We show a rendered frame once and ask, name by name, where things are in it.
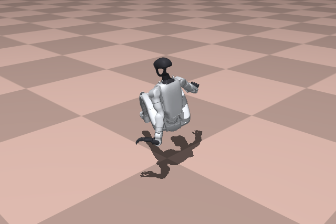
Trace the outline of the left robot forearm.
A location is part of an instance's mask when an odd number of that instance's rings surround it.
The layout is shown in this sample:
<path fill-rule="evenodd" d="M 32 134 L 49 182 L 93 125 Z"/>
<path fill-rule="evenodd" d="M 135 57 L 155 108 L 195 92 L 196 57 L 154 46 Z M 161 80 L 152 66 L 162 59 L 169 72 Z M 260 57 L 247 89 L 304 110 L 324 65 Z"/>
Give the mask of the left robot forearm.
<path fill-rule="evenodd" d="M 160 143 L 159 145 L 155 146 L 160 146 L 162 144 L 162 136 L 163 136 L 163 128 L 164 128 L 164 122 L 163 122 L 163 116 L 160 114 L 157 114 L 155 116 L 155 140 L 158 140 Z"/>

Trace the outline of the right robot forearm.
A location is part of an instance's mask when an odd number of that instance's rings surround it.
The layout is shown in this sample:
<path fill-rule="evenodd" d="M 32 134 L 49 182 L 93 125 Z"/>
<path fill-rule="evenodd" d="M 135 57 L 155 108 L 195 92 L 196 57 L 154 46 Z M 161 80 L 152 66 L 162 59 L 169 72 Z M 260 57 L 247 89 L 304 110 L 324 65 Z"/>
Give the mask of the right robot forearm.
<path fill-rule="evenodd" d="M 197 93 L 198 92 L 198 88 L 196 86 L 192 85 L 191 83 L 189 83 L 189 84 L 191 85 L 192 88 L 194 88 L 191 93 Z"/>

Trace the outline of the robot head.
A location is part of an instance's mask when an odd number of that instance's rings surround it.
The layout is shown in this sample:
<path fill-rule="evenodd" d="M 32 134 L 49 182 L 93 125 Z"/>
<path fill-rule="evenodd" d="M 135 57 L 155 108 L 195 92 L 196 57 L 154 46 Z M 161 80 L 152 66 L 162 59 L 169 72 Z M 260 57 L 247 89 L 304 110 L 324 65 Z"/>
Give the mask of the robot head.
<path fill-rule="evenodd" d="M 172 65 L 172 62 L 167 58 L 159 58 L 154 62 L 154 67 L 156 69 L 156 73 L 159 77 L 162 77 L 162 84 L 170 84 L 175 80 L 170 78 L 169 74 L 166 72 L 167 67 Z M 163 73 L 159 74 L 158 69 L 163 69 Z"/>

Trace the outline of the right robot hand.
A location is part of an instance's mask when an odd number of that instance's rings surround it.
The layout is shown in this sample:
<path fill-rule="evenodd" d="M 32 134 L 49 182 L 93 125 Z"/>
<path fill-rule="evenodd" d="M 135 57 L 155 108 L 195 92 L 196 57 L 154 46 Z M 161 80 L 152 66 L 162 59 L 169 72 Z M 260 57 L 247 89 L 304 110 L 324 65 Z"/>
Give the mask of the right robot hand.
<path fill-rule="evenodd" d="M 197 88 L 199 87 L 199 84 L 191 82 L 192 85 L 196 86 Z"/>

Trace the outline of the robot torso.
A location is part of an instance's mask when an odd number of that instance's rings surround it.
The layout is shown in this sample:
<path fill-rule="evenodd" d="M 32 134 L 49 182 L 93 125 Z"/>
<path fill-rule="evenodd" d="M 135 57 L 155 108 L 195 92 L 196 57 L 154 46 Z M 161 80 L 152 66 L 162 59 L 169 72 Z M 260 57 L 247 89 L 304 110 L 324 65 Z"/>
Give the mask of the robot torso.
<path fill-rule="evenodd" d="M 167 132 L 181 128 L 179 115 L 182 113 L 183 107 L 181 83 L 174 76 L 172 79 L 175 81 L 170 84 L 162 84 L 163 80 L 161 80 L 154 86 L 154 88 L 157 86 L 160 88 L 160 100 L 165 115 L 163 122 Z"/>

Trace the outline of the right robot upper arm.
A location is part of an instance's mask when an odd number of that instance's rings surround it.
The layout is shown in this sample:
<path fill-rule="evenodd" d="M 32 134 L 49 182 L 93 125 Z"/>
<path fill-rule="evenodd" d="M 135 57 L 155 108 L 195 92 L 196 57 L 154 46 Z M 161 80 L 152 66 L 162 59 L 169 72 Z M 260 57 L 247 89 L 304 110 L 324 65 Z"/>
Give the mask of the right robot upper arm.
<path fill-rule="evenodd" d="M 191 85 L 189 84 L 189 82 L 187 82 L 184 78 L 181 77 L 175 77 L 178 78 L 180 83 L 181 83 L 181 87 L 187 92 L 192 92 L 194 88 L 191 87 Z"/>

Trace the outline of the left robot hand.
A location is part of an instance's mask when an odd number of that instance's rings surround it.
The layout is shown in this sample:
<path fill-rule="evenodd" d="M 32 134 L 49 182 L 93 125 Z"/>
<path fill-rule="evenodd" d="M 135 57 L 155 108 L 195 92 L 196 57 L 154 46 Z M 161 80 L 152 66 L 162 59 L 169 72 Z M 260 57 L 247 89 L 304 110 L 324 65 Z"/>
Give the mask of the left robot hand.
<path fill-rule="evenodd" d="M 155 140 L 155 137 L 154 138 L 151 138 L 151 137 L 138 138 L 137 141 L 136 141 L 136 145 L 139 141 L 151 142 L 152 144 L 155 144 L 155 145 L 159 145 L 159 143 L 160 143 L 158 140 Z"/>

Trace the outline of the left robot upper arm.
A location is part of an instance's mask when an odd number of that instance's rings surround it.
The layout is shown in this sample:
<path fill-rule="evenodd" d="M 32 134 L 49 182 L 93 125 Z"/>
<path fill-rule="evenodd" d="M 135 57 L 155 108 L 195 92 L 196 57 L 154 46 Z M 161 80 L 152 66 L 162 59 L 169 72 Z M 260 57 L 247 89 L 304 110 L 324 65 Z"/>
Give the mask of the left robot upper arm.
<path fill-rule="evenodd" d="M 160 114 L 160 115 L 163 116 L 163 120 L 164 120 L 165 115 L 164 115 L 164 111 L 163 111 L 163 108 L 162 108 L 162 104 L 161 104 L 161 100 L 160 100 L 160 95 L 161 95 L 161 92 L 160 92 L 159 86 L 153 88 L 152 90 L 150 90 L 148 92 L 148 96 L 149 96 L 149 98 L 150 98 L 150 100 L 151 100 L 151 102 L 153 104 L 154 109 L 157 111 L 157 114 Z"/>

